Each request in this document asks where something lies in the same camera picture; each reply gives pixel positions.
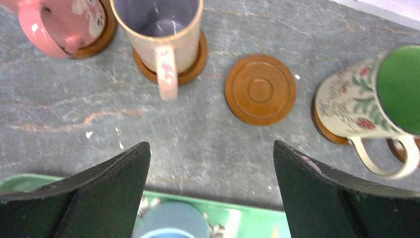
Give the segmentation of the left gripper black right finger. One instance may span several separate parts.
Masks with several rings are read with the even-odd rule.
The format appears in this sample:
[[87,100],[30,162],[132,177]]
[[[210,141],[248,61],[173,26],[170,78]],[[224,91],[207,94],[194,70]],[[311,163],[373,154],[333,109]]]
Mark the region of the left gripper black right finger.
[[292,237],[419,237],[418,192],[355,177],[280,140],[273,162]]

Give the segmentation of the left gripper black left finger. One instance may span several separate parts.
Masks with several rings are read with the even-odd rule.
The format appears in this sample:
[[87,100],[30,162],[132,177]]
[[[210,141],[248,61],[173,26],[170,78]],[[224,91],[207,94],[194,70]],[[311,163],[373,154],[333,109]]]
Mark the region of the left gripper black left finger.
[[0,196],[3,238],[129,238],[151,160],[140,142],[73,176]]

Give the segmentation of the light blue mug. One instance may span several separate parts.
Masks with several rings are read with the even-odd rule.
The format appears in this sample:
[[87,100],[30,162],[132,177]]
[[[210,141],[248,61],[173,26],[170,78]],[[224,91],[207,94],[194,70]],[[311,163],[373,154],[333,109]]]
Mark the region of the light blue mug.
[[133,231],[134,238],[208,238],[203,214],[192,205],[167,201],[148,210]]

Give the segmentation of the green interior floral mug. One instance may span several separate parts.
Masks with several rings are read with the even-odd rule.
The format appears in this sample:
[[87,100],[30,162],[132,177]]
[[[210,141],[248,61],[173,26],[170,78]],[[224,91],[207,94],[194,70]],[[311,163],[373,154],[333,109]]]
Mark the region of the green interior floral mug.
[[[412,174],[420,163],[420,47],[405,44],[326,78],[315,95],[315,109],[331,133],[346,138],[363,165],[386,179]],[[406,161],[395,172],[378,167],[363,140],[400,141]]]

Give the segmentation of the pink mug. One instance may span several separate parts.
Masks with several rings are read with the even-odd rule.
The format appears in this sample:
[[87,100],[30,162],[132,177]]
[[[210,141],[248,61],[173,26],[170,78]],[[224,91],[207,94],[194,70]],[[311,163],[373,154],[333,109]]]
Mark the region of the pink mug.
[[56,59],[69,59],[105,29],[99,0],[2,0],[0,5],[18,18],[36,48]]

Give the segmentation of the purple interior mug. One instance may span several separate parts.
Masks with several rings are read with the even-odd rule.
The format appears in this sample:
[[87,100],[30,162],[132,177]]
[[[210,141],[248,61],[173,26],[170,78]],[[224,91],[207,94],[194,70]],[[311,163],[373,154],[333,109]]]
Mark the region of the purple interior mug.
[[178,95],[178,74],[197,57],[202,0],[112,0],[113,13],[144,65],[157,75],[160,96]]

